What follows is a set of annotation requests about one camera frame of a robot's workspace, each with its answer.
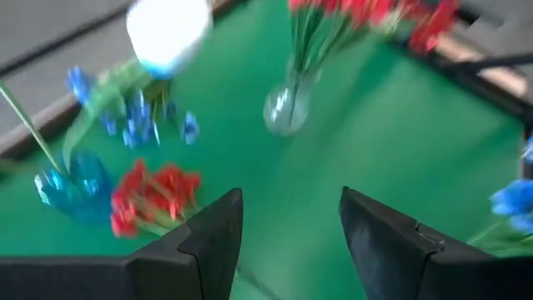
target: green felt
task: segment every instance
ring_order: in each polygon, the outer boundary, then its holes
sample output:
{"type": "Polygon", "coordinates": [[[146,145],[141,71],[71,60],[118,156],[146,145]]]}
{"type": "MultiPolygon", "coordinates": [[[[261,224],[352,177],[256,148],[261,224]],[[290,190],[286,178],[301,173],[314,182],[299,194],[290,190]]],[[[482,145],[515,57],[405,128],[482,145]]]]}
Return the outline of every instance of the green felt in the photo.
{"type": "MultiPolygon", "coordinates": [[[[521,125],[397,49],[368,39],[332,60],[291,138],[268,133],[265,96],[286,72],[285,1],[232,12],[172,87],[201,125],[186,146],[162,126],[162,145],[128,150],[94,128],[82,142],[113,176],[135,158],[202,174],[198,201],[243,189],[241,260],[282,299],[363,299],[338,217],[341,188],[360,190],[453,237],[484,225],[488,196],[516,178],[521,125]]],[[[33,158],[45,162],[43,155],[33,158]]],[[[116,239],[46,207],[20,173],[0,184],[0,254],[125,254],[152,237],[116,239]]],[[[234,299],[264,299],[237,282],[234,299]]]]}

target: blue glass vase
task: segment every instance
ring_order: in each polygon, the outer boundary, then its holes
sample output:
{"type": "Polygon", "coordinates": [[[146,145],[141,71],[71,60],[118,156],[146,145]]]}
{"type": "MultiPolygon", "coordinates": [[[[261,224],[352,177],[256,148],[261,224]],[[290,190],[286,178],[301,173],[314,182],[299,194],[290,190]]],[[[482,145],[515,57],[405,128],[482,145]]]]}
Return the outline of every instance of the blue glass vase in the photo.
{"type": "Polygon", "coordinates": [[[67,175],[50,167],[35,176],[42,202],[82,222],[109,222],[113,185],[100,159],[88,152],[74,153],[70,171],[67,175]]]}

